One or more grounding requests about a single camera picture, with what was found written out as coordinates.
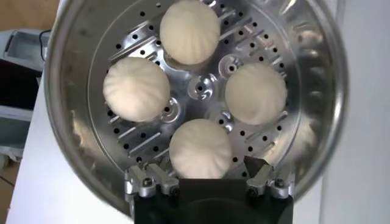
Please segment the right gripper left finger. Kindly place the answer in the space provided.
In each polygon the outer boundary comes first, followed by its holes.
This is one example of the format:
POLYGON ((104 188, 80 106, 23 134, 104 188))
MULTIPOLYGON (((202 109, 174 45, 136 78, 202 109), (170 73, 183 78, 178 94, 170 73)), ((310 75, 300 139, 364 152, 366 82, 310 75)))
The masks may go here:
POLYGON ((179 180, 170 177, 156 164, 148 164, 144 169, 131 166, 125 172, 124 190, 127 195, 150 198, 157 193, 158 186, 163 195, 172 196, 179 192, 179 180))

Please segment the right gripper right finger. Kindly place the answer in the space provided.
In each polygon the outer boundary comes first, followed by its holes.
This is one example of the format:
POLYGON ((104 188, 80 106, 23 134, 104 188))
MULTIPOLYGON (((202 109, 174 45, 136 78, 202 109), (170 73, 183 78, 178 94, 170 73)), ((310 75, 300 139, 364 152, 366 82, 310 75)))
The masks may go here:
POLYGON ((253 156, 244 157, 244 165, 249 174, 246 180, 247 192, 260 197, 269 189, 272 197, 289 197, 292 185, 292 167, 288 164, 277 169, 266 160, 253 156))

